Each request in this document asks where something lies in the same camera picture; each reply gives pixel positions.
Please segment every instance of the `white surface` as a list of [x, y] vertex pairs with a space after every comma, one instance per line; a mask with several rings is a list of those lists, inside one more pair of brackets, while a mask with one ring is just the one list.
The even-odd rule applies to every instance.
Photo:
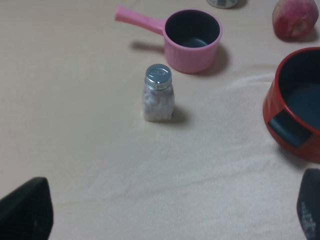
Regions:
[[[47, 177], [51, 240], [304, 239], [296, 201], [313, 165], [281, 151], [262, 102], [280, 61], [320, 40], [283, 42], [276, 0], [242, 3], [0, 1], [0, 196]], [[120, 4], [222, 22], [212, 74], [172, 71], [176, 123], [143, 120], [144, 73], [166, 63], [163, 39], [115, 22]]]

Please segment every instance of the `pink handle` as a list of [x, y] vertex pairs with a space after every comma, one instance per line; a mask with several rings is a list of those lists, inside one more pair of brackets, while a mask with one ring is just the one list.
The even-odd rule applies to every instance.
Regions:
[[144, 16], [123, 6], [119, 6], [116, 10], [115, 20], [136, 25], [160, 35], [163, 35], [163, 28], [165, 27], [166, 23], [166, 21], [163, 19]]

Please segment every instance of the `saucepan handle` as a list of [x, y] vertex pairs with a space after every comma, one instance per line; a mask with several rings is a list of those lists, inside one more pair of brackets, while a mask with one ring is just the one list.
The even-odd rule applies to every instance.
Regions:
[[312, 136], [312, 132], [292, 118], [286, 110], [278, 113], [268, 122], [268, 125], [279, 137], [296, 149]]
[[116, 10], [115, 20], [136, 25], [160, 35], [163, 35], [163, 28], [166, 24], [166, 21], [163, 19], [145, 16], [124, 6], [119, 6]]

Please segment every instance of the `bowl handle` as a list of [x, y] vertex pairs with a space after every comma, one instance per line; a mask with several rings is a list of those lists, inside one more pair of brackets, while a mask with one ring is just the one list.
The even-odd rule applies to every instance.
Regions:
[[279, 112], [268, 122], [268, 125], [295, 149], [301, 147], [312, 136], [312, 132], [293, 119], [286, 110]]

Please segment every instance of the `metal lid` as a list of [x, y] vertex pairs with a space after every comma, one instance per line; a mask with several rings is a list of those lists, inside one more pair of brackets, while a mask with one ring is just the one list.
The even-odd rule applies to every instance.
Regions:
[[145, 72], [144, 82], [152, 90], [164, 90], [172, 83], [172, 73], [164, 64], [154, 64]]

